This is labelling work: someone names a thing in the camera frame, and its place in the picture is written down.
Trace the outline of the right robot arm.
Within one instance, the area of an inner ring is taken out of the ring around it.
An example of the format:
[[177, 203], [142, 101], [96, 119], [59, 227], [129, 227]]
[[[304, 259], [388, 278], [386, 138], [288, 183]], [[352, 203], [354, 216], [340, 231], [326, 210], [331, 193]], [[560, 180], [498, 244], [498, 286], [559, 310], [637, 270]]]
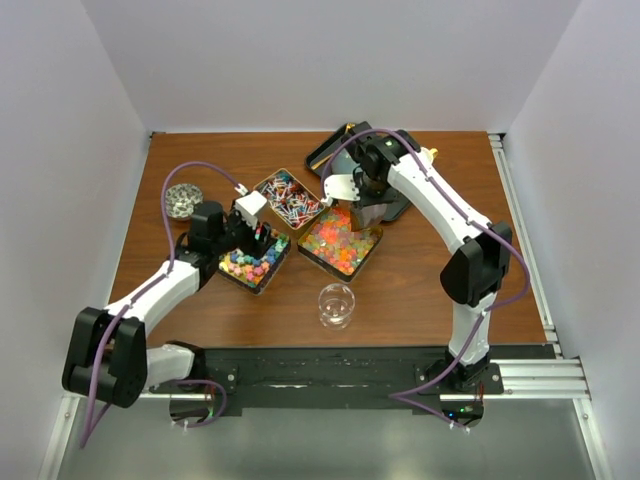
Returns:
[[497, 293], [512, 258], [512, 231], [471, 207], [437, 172], [435, 153], [404, 131], [369, 129], [345, 142], [356, 169], [347, 176], [352, 225], [379, 223], [397, 195], [434, 227], [451, 254], [440, 274], [453, 305], [452, 335], [434, 378], [412, 388], [418, 394], [446, 381], [469, 392], [489, 364], [488, 327], [500, 307]]

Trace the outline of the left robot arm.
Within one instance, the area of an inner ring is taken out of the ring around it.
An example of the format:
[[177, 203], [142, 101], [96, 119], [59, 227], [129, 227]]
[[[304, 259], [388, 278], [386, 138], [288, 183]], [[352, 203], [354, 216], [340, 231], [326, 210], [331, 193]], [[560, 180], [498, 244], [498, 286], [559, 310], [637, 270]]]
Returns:
[[196, 206], [188, 231], [169, 240], [160, 269], [133, 292], [76, 317], [62, 373], [63, 388], [121, 408], [154, 386], [174, 382], [185, 392], [200, 390], [207, 368], [197, 347], [173, 342], [150, 348], [147, 337], [183, 300], [199, 292], [234, 250], [264, 255], [273, 244], [262, 221], [267, 200], [252, 192], [230, 209], [214, 201]]

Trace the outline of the metal scoop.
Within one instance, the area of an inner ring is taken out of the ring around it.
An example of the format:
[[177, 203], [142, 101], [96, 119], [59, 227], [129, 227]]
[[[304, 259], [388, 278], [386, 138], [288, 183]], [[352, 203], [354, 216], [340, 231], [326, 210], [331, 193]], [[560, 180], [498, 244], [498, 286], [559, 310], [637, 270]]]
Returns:
[[351, 231], [358, 232], [379, 225], [386, 212], [386, 204], [358, 206], [353, 203], [349, 208]]

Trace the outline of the clear glass jar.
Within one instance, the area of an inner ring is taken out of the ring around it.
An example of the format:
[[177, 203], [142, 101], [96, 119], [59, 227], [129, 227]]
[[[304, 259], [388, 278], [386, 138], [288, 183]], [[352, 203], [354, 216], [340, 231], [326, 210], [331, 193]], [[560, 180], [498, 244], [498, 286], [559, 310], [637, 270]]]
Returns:
[[318, 296], [319, 320], [328, 329], [345, 329], [351, 322], [355, 305], [355, 295], [347, 285], [327, 285]]

